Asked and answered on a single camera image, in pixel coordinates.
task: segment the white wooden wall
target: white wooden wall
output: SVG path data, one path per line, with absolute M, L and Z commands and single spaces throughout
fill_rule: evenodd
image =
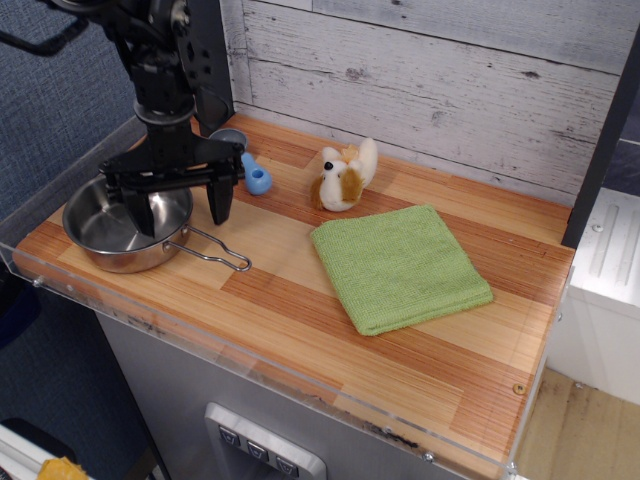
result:
M 236 110 L 572 205 L 640 0 L 221 0 Z

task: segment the saucepan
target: saucepan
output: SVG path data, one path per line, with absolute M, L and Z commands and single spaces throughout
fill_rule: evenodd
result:
M 179 251 L 220 262 L 236 271 L 251 268 L 251 260 L 229 248 L 219 239 L 187 222 L 193 209 L 188 188 L 149 195 L 155 222 L 155 237 L 140 233 L 124 204 L 110 200 L 106 178 L 100 175 L 82 186 L 67 202 L 62 221 L 67 235 L 82 247 L 101 269 L 115 273 L 135 273 L 161 265 Z M 234 265 L 221 257 L 212 257 L 185 246 L 190 232 L 217 243 L 230 256 L 244 262 Z

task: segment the wooden table surface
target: wooden table surface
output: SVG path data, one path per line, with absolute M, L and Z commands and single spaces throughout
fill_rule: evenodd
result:
M 574 250 L 560 245 L 570 209 L 381 157 L 356 207 L 318 211 L 309 186 L 322 171 L 319 152 L 344 145 L 238 115 L 228 126 L 248 135 L 249 151 L 271 173 L 273 188 L 252 196 L 238 185 L 222 226 L 211 220 L 205 190 L 194 188 L 190 223 L 250 257 L 250 271 L 233 272 L 180 252 L 145 272 L 104 272 L 66 236 L 62 209 L 21 242 L 16 263 L 25 275 L 40 275 L 52 288 L 97 309 L 107 306 L 159 336 L 217 348 L 239 363 L 250 358 L 263 381 L 297 389 L 334 413 L 348 412 L 402 448 L 432 451 L 437 461 L 473 476 L 499 477 L 495 465 L 510 459 L 525 404 L 535 393 L 573 258 Z M 310 233 L 330 219 L 416 204 L 436 208 L 495 300 L 361 336 Z M 193 235 L 188 245 L 220 253 Z

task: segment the metal wire handle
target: metal wire handle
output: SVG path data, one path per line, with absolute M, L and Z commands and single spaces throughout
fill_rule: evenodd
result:
M 187 253 L 190 253 L 191 255 L 195 255 L 198 258 L 201 258 L 202 260 L 206 260 L 208 262 L 220 262 L 223 265 L 226 265 L 229 268 L 232 268 L 233 270 L 235 270 L 236 272 L 246 272 L 247 270 L 249 270 L 251 268 L 251 260 L 249 260 L 249 258 L 245 257 L 244 255 L 240 255 L 237 252 L 234 252 L 233 250 L 230 250 L 222 240 L 213 237 L 211 235 L 209 235 L 208 233 L 203 232 L 202 230 L 198 230 L 195 227 L 192 227 L 191 225 L 185 225 L 183 227 L 183 229 L 187 229 L 187 230 L 191 230 L 194 233 L 197 233 L 198 235 L 201 235 L 203 237 L 205 237 L 208 240 L 211 240 L 212 242 L 217 243 L 218 245 L 220 245 L 222 247 L 222 249 L 229 255 L 231 255 L 232 257 L 236 257 L 239 258 L 240 260 L 243 260 L 244 262 L 246 262 L 246 265 L 244 267 L 239 267 L 237 265 L 234 265 L 233 263 L 229 262 L 228 260 L 225 260 L 224 258 L 221 257 L 210 257 L 207 255 L 203 255 L 200 252 L 196 252 L 195 250 L 192 250 L 191 248 L 185 247 L 183 245 L 179 245 L 175 242 L 166 242 L 165 245 L 171 245 L 173 247 L 176 247 L 180 250 L 184 250 Z

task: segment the green microfiber cloth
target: green microfiber cloth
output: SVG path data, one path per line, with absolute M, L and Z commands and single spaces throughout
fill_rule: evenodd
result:
M 362 335 L 378 335 L 493 300 L 489 284 L 429 205 L 331 220 L 311 238 Z

